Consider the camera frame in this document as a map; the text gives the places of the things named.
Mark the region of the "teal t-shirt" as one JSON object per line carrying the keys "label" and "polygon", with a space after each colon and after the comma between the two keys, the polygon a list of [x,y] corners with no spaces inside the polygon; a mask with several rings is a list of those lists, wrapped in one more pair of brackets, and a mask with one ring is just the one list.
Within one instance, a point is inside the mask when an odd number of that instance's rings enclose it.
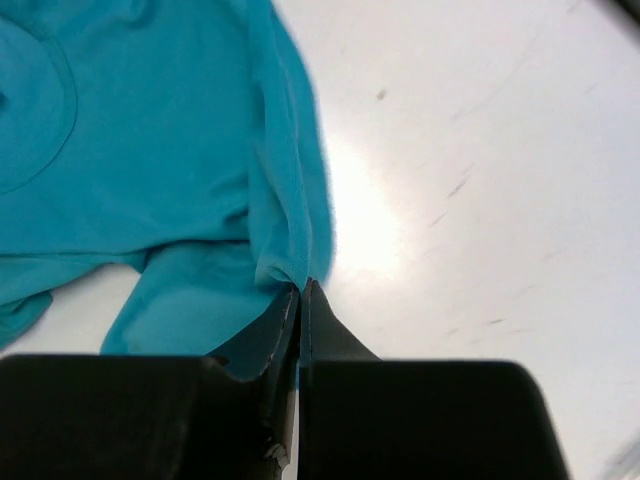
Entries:
{"label": "teal t-shirt", "polygon": [[204,354],[332,250],[313,91],[271,2],[2,3],[3,345],[125,264],[102,352]]}

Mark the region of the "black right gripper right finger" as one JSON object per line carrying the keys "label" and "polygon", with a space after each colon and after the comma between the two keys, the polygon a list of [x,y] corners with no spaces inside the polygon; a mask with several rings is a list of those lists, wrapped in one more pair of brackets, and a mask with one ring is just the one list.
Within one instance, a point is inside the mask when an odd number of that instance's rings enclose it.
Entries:
{"label": "black right gripper right finger", "polygon": [[383,360],[316,281],[299,314],[302,479],[565,479],[541,391],[504,360]]}

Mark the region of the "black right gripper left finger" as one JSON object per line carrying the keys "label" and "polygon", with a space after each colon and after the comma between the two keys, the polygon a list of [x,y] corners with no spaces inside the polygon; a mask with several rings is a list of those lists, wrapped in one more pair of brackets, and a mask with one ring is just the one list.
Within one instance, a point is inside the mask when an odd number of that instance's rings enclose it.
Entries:
{"label": "black right gripper left finger", "polygon": [[300,299],[202,356],[1,362],[5,479],[277,479],[288,462]]}

